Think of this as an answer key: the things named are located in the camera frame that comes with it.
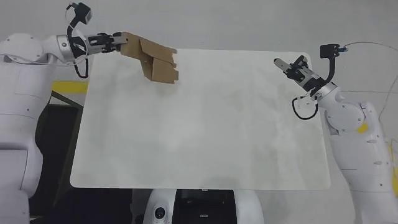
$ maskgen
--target yellow tape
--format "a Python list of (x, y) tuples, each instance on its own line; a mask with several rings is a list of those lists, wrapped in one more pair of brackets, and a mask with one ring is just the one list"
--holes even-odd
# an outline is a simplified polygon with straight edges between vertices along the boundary
[[(392, 153), (391, 145), (387, 143), (388, 150), (392, 157), (392, 165), (396, 164), (396, 157)], [(394, 190), (394, 195), (398, 198), (398, 167), (392, 167), (392, 189)]]
[(88, 82), (52, 82), (52, 90), (57, 93), (87, 93)]
[(365, 133), (368, 129), (369, 129), (368, 124), (366, 124), (366, 122), (364, 122), (364, 123), (362, 124), (362, 126), (360, 126), (356, 131), (357, 131), (358, 133)]

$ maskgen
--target cardboard box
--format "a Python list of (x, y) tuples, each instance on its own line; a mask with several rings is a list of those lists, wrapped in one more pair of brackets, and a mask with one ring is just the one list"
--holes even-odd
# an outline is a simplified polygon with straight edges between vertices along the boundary
[(173, 60), (175, 49), (164, 47), (145, 38), (123, 32), (128, 43), (122, 44), (122, 55), (140, 60), (144, 76), (153, 82), (174, 83), (178, 80), (177, 66)]

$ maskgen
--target white casing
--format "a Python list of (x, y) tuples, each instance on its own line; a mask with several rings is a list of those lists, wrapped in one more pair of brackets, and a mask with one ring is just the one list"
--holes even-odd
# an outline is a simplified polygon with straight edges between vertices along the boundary
[[(331, 149), (349, 184), (356, 210), (356, 223), (398, 223), (398, 199), (392, 188), (391, 156), (373, 105), (368, 102), (346, 101), (340, 95), (340, 88), (335, 88), (324, 96), (318, 104), (326, 109)], [(341, 106), (348, 104), (353, 107), (345, 108), (345, 116)], [(329, 116), (338, 116), (340, 121), (330, 121)], [(368, 129), (359, 133), (356, 130), (358, 127), (353, 129), (357, 124), (351, 124), (348, 120), (360, 122), (358, 127), (365, 122)]]
[[(27, 34), (8, 37), (0, 43), (0, 54), (7, 54), (15, 61), (10, 62), (0, 55), (0, 154), (3, 164), (0, 166), (0, 206), (12, 202), (19, 206), (15, 209), (25, 209), (27, 198), (36, 191), (42, 170), (35, 130), (51, 96), (56, 57)], [(20, 64), (29, 61), (49, 64)], [(17, 223), (25, 215), (29, 216), (29, 211), (22, 215), (1, 207), (0, 223)]]
[[(154, 189), (149, 197), (143, 224), (171, 224), (177, 190)], [(234, 190), (238, 224), (264, 224), (260, 201), (253, 190)], [(155, 218), (156, 208), (166, 210), (161, 220)]]

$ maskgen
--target white table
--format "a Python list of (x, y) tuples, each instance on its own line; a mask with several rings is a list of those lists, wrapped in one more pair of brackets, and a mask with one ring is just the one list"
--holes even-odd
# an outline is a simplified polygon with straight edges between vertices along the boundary
[(327, 189), (319, 114), (294, 115), (290, 102), (305, 92), (273, 64), (299, 55), (182, 49), (174, 85), (150, 82), (135, 59), (97, 55), (71, 184)]

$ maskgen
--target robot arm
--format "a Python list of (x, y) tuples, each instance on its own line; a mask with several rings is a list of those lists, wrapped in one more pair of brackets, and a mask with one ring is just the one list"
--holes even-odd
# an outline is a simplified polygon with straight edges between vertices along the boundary
[(274, 64), (294, 80), (312, 100), (325, 110), (330, 144), (336, 163), (344, 175), (356, 210), (356, 223), (398, 223), (398, 199), (392, 184), (392, 159), (373, 105), (345, 99), (334, 75), (338, 45), (321, 47), (321, 58), (333, 64), (324, 80), (309, 69), (307, 59), (299, 57), (287, 64), (277, 58)]
[(120, 51), (127, 42), (120, 33), (72, 37), (79, 22), (88, 23), (91, 10), (82, 3), (71, 7), (76, 16), (67, 35), (39, 41), (29, 34), (13, 34), (0, 42), (0, 223), (29, 222), (28, 198), (36, 191), (42, 169), (35, 129), (50, 99), (57, 60), (74, 65), (78, 72), (78, 57)]

